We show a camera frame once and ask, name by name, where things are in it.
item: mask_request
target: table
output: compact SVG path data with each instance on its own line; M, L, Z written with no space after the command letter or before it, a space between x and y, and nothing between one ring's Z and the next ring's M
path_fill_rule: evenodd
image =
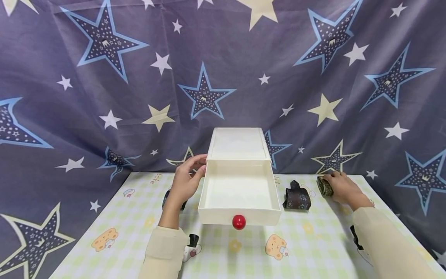
M53 279L137 278L152 230L173 173L133 172L85 232ZM316 175L275 175L277 191L284 201L285 188L295 179L305 187L312 206L308 212L285 210L275 227L202 225L198 221L200 185L180 215L186 234L199 236L199 253L183 263L180 278L375 278L367 256L359 251L350 232L352 211L321 196ZM439 275L442 268L368 185L364 177L350 175L362 191L417 247ZM98 237L111 237L99 248ZM284 241L288 256L276 259L265 252L267 241Z

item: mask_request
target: right hand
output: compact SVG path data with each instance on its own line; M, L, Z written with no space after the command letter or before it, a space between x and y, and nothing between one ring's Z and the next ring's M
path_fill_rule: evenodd
M324 175L333 188L333 199L341 204L350 204L353 200L365 196L361 189L354 183L345 172L335 171L331 175Z

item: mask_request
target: beige sleeve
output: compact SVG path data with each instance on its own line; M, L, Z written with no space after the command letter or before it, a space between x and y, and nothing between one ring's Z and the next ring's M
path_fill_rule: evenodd
M147 244L138 279L177 279L188 240L182 229L157 226Z
M359 244L370 256L380 279L431 279L438 276L416 248L378 209L359 208L353 213Z

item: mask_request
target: patterned fabric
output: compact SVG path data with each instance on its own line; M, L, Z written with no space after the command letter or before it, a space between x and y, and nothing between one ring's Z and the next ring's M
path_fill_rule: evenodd
M446 268L445 9L1 1L0 278L48 278L130 170L174 171L214 127L261 127L275 173L364 175ZM14 259L39 242L13 224L54 210L63 243Z
M351 178L443 278L446 273L364 177ZM150 234L161 215L163 195L172 179L172 173L132 173L51 279L136 279ZM274 227L246 226L241 231L199 222L200 185L180 213L180 227L190 236L181 278L375 278L369 257L358 249L350 233L353 212L333 201L327 203L317 190L316 175L276 175L280 202L294 179L301 189L315 194L311 196L313 206L308 212L285 210ZM131 198L123 195L128 189L135 191ZM97 239L112 245L97 251Z

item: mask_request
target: red knob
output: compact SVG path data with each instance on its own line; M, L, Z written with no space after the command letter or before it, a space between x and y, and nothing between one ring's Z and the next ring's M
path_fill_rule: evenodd
M234 218L232 218L232 226L237 229L241 230L246 226L246 220L243 215L235 215Z

